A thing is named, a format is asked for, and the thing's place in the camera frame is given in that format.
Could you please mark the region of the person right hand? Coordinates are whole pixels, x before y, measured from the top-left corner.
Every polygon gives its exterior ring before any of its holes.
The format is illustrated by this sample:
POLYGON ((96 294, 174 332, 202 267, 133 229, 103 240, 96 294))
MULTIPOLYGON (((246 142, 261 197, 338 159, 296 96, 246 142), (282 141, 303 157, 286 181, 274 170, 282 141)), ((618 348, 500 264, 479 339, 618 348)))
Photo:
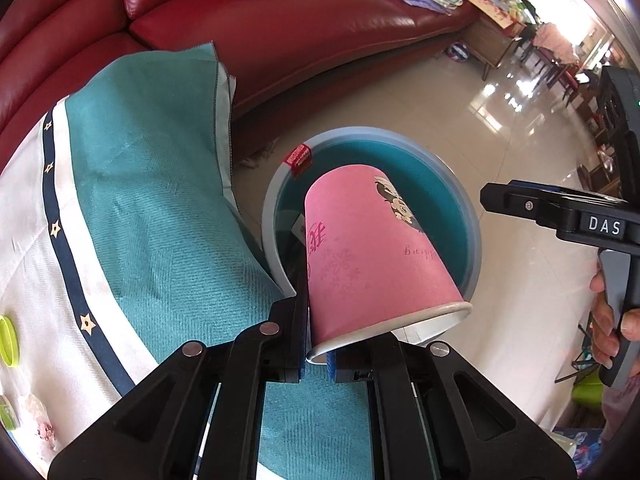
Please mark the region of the person right hand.
MULTIPOLYGON (((614 315, 612 308, 605 300, 605 284, 601 271, 594 274, 590 289, 596 294, 596 301, 591 308, 593 318, 592 354, 594 359, 607 370, 613 366, 613 359, 620 351, 620 337, 614 334, 614 315)), ((639 340, 639 310, 630 310, 622 318, 620 333, 630 342, 639 340)))

